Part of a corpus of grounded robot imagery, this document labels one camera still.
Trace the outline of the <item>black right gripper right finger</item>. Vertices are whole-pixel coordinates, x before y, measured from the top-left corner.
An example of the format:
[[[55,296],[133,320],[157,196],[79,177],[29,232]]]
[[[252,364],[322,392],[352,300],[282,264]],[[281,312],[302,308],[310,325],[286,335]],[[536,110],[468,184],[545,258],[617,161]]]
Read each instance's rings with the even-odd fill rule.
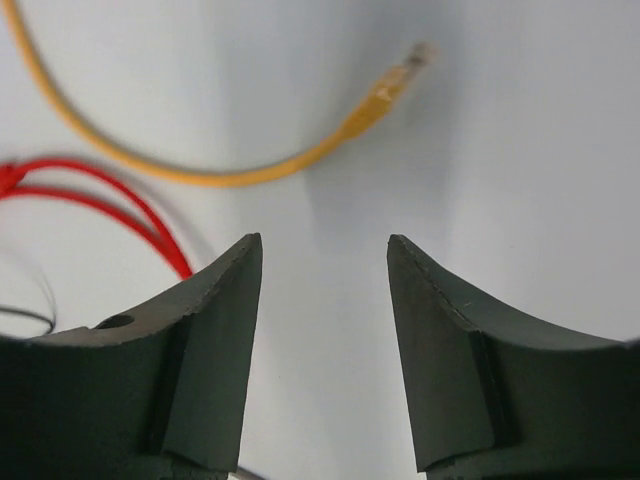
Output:
[[[417,470],[635,479],[639,343],[519,311],[394,235],[387,268]]]

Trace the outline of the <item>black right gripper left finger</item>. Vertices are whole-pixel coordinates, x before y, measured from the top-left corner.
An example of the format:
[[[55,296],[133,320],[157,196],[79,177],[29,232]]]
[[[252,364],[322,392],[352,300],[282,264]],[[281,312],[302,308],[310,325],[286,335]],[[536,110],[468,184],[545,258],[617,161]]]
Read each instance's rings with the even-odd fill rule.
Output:
[[[5,479],[225,479],[237,469],[263,247],[93,328],[1,341]]]

